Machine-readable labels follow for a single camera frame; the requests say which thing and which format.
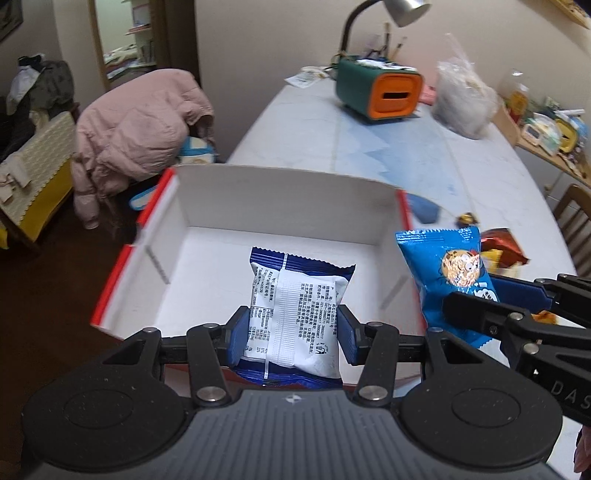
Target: lamp arm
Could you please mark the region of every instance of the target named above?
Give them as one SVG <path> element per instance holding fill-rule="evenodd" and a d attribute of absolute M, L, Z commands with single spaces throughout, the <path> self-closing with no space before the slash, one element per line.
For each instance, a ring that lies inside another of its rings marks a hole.
<path fill-rule="evenodd" d="M 351 31 L 351 25 L 353 25 L 353 22 L 355 21 L 355 19 L 359 16 L 359 14 L 363 10 L 365 10 L 366 8 L 371 7 L 373 4 L 376 4 L 379 1 L 380 0 L 365 0 L 365 2 L 363 2 L 360 5 L 358 5 L 357 8 L 355 8 L 355 10 L 353 10 L 351 12 L 351 14 L 349 15 L 349 18 L 345 22 L 345 26 L 343 27 L 343 36 L 342 36 L 342 38 L 340 40 L 339 53 L 341 53 L 343 51 L 347 51 L 347 48 L 349 46 L 349 34 L 350 34 L 350 31 Z"/>

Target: white cloth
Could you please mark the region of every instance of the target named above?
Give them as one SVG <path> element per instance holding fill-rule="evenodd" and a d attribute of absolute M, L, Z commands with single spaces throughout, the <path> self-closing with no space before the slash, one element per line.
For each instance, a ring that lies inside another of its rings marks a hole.
<path fill-rule="evenodd" d="M 10 92 L 6 97 L 6 113 L 12 115 L 17 111 L 22 98 L 31 90 L 40 73 L 33 67 L 19 67 L 17 75 L 12 79 Z"/>
<path fill-rule="evenodd" d="M 14 152 L 7 156 L 0 164 L 0 201 L 8 201 L 12 197 L 12 188 L 14 184 L 24 188 L 31 183 L 25 164 L 19 152 Z"/>

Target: pink jacket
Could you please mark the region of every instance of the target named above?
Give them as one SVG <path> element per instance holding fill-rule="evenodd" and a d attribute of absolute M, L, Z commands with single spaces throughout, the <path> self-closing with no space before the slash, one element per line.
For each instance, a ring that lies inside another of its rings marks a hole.
<path fill-rule="evenodd" d="M 74 208 L 86 228 L 99 224 L 99 201 L 174 162 L 189 134 L 213 143 L 213 108 L 193 75 L 162 69 L 124 83 L 86 108 L 76 127 Z"/>

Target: red snack packet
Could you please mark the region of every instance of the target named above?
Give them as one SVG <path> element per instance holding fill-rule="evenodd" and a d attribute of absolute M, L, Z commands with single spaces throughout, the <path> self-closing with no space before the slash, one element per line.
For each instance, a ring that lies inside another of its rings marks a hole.
<path fill-rule="evenodd" d="M 483 252 L 493 249 L 503 252 L 501 260 L 499 260 L 499 267 L 501 268 L 511 268 L 516 262 L 525 265 L 530 261 L 523 254 L 521 247 L 519 247 L 508 228 L 493 228 L 482 232 L 480 234 L 480 244 Z"/>

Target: paper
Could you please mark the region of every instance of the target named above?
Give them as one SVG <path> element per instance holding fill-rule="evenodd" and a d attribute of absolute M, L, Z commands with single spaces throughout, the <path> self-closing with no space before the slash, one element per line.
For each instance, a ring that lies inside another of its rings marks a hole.
<path fill-rule="evenodd" d="M 417 72 L 418 71 L 415 67 L 407 67 L 405 65 L 399 65 L 397 63 L 372 60 L 372 59 L 359 59 L 359 60 L 357 60 L 357 63 L 359 63 L 360 65 L 363 65 L 364 67 L 371 67 L 373 69 L 403 70 L 405 72 Z"/>
<path fill-rule="evenodd" d="M 322 80 L 322 78 L 324 77 L 320 76 L 317 72 L 300 72 L 293 77 L 285 79 L 285 81 L 294 87 L 308 88 Z"/>

